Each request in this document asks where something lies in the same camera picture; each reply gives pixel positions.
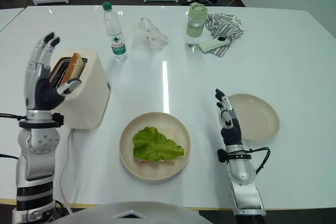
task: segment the plastic bag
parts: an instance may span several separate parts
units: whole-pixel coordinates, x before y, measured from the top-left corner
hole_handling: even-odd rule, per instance
[[[135,26],[133,38],[144,44],[149,44],[153,50],[162,50],[168,45],[169,39],[158,30],[147,18],[142,18]]]

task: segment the green lid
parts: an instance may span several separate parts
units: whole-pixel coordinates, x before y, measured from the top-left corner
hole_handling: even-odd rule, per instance
[[[111,2],[104,2],[103,3],[103,9],[104,10],[112,10]]]
[[[189,17],[193,19],[204,19],[208,13],[208,9],[199,3],[192,3],[189,9]]]

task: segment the white table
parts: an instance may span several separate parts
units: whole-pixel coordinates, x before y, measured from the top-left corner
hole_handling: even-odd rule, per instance
[[[0,31],[2,31],[9,22],[11,22],[23,8],[1,9],[0,10]]]
[[[111,55],[100,6],[28,7],[0,33],[0,111],[25,113],[23,78],[30,52],[42,36],[60,36],[53,60],[66,48],[98,52],[112,85],[101,124],[75,131],[65,174],[69,202],[162,201],[185,207],[229,208],[215,88],[227,95],[248,93],[267,101],[278,113],[279,134],[265,144],[272,153],[256,184],[267,209],[336,207],[336,39],[309,13],[296,10],[210,7],[209,13],[235,14],[245,33],[224,58],[192,51],[185,45],[188,7],[114,6],[122,24],[129,59],[117,64]],[[158,55],[133,45],[132,26],[149,18],[170,44]],[[205,31],[203,40],[209,39]],[[167,65],[169,101],[163,96]],[[178,176],[164,183],[132,177],[119,159],[119,138],[143,113],[161,111],[178,118],[192,141],[190,158]],[[0,119],[0,150],[19,155],[15,120]],[[68,129],[60,130],[55,198]],[[253,154],[258,166],[263,153]],[[0,198],[15,198],[15,161],[0,161]]]

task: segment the lettuce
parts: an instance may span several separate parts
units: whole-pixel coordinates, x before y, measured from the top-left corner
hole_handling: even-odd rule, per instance
[[[133,137],[133,156],[142,160],[157,162],[183,156],[184,150],[173,140],[158,132],[155,127],[146,127]]]

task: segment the beige plate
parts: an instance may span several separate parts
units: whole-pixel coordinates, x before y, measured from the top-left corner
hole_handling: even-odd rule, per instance
[[[184,148],[184,156],[177,157],[176,161],[172,163],[140,164],[135,161],[132,139],[137,132],[145,127],[156,127],[160,133],[175,141],[177,145],[182,146]],[[138,116],[127,125],[120,138],[120,158],[125,167],[132,174],[149,180],[165,179],[178,173],[188,160],[190,148],[189,135],[183,124],[175,117],[160,112]]]
[[[279,119],[267,102],[249,94],[231,95],[229,101],[238,117],[242,138],[264,142],[277,135]]]

